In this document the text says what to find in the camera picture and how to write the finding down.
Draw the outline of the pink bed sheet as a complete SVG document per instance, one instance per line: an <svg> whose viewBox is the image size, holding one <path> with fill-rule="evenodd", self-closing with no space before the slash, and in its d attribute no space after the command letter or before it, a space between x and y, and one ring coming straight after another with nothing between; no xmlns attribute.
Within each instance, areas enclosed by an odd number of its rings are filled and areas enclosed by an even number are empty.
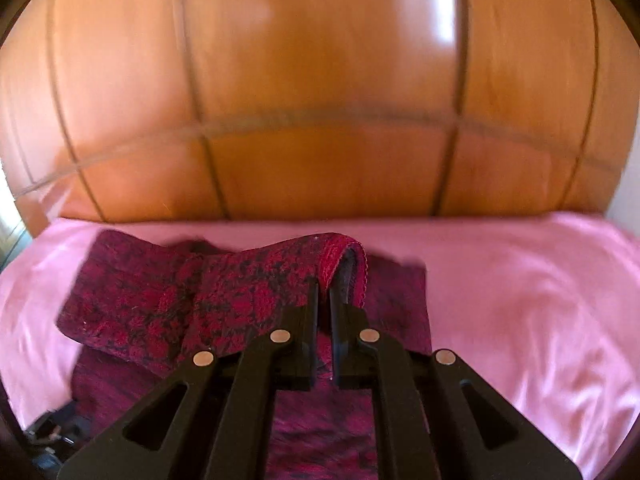
<svg viewBox="0 0 640 480"><path fill-rule="evenodd" d="M21 425L70 398L80 348L55 321L99 232L55 220L1 274L1 379ZM125 232L234 250L335 232L423 264L434 346L468 362L587 479L608 472L638 417L639 241L603 219L155 222Z"/></svg>

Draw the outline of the red black patterned sweater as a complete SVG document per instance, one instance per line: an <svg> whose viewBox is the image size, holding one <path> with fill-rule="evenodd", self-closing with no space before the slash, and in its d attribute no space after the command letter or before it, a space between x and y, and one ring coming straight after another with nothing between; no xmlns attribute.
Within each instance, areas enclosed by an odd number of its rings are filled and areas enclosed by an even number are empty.
<svg viewBox="0 0 640 480"><path fill-rule="evenodd" d="M228 356L273 330L286 308L306 304L312 283L339 284L376 330L430 351L424 266L372 254L348 236L230 252L205 240L158 246L102 231L56 320L81 346L72 375L78 412L98 434L195 352ZM334 386L331 344L321 336L314 388L278 395L267 477L377 474L370 394Z"/></svg>

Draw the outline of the wooden headboard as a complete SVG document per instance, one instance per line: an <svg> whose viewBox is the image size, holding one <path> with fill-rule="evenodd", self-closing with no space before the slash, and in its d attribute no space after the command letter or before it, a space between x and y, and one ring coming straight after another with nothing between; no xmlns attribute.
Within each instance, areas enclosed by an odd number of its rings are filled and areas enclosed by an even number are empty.
<svg viewBox="0 0 640 480"><path fill-rule="evenodd" d="M10 0L1 160L54 219L608 208L639 46L611 0Z"/></svg>

